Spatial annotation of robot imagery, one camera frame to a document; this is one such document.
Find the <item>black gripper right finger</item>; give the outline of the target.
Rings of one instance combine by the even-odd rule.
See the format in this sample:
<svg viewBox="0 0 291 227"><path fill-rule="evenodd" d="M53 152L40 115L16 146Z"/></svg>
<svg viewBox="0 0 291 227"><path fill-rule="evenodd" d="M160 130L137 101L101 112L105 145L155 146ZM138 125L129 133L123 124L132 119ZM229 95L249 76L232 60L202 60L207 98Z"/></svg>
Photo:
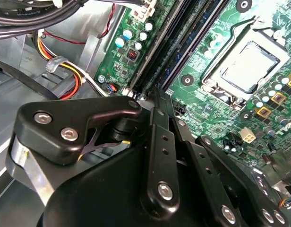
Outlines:
<svg viewBox="0 0 291 227"><path fill-rule="evenodd" d="M180 118L170 116L175 138L196 172L209 227L288 227L268 196L207 136L193 138Z"/></svg>

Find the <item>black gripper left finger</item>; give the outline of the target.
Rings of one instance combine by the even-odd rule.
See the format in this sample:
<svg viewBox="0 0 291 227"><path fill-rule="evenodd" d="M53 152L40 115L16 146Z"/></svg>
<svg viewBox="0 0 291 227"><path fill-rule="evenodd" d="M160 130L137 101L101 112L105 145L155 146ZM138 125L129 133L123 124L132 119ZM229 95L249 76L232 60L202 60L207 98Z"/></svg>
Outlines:
<svg viewBox="0 0 291 227"><path fill-rule="evenodd" d="M168 217L180 204L171 97L156 89L147 110L129 96L33 102L16 115L6 157L8 172L29 183L43 204L78 175L79 157L124 140L146 145L141 200L155 217Z"/></svg>

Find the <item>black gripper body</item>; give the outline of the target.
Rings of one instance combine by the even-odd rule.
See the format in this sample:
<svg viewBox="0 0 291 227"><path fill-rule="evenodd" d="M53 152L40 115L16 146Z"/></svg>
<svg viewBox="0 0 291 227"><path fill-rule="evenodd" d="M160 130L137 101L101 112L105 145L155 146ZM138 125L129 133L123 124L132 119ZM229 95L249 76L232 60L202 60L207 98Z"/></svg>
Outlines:
<svg viewBox="0 0 291 227"><path fill-rule="evenodd" d="M156 220L142 207L146 150L129 148L67 180L50 197L42 227L213 227L215 221L189 167L177 164L178 211Z"/></svg>

